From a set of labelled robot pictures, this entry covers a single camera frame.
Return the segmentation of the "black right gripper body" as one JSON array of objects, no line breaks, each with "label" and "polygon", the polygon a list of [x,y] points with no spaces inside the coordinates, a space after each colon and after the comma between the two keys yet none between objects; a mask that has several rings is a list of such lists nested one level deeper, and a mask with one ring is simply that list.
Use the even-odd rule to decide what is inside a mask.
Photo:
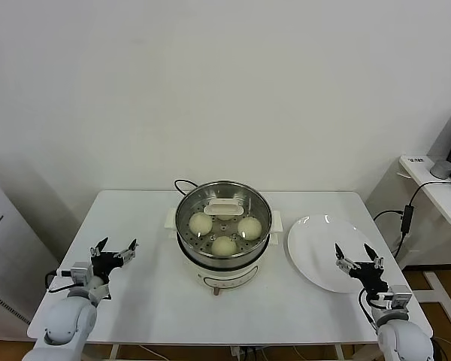
[{"label": "black right gripper body", "polygon": [[365,292],[372,298],[378,298],[380,293],[385,293],[389,286],[382,280],[383,268],[376,267],[373,262],[357,262],[357,267],[350,270],[350,277],[358,279]]}]

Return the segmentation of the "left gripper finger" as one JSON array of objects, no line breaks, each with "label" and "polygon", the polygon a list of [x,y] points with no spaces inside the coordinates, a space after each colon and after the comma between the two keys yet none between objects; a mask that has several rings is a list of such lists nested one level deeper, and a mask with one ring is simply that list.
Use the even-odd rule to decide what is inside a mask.
[{"label": "left gripper finger", "polygon": [[102,239],[96,246],[90,248],[91,256],[100,256],[101,252],[104,250],[104,247],[108,241],[108,237]]},{"label": "left gripper finger", "polygon": [[118,264],[125,265],[134,259],[137,246],[137,239],[134,239],[126,249],[117,253],[115,258],[117,259]]}]

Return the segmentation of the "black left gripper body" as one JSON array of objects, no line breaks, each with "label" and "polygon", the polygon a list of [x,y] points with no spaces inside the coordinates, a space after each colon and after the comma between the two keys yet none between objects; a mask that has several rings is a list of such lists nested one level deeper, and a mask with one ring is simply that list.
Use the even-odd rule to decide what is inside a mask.
[{"label": "black left gripper body", "polygon": [[102,282],[110,281],[110,273],[123,266],[123,258],[119,252],[91,251],[92,273]]}]

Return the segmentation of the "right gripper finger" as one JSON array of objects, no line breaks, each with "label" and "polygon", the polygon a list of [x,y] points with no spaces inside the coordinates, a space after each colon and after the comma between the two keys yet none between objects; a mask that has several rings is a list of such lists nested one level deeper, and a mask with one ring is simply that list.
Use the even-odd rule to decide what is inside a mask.
[{"label": "right gripper finger", "polygon": [[364,248],[365,248],[367,255],[373,262],[374,267],[382,268],[383,267],[383,258],[379,257],[378,254],[376,253],[376,251],[372,247],[370,247],[368,244],[364,243]]},{"label": "right gripper finger", "polygon": [[334,244],[334,249],[335,249],[335,256],[336,256],[336,262],[335,262],[336,266],[342,272],[349,275],[350,272],[356,268],[356,264],[344,256],[344,253],[341,250],[338,243]]}]

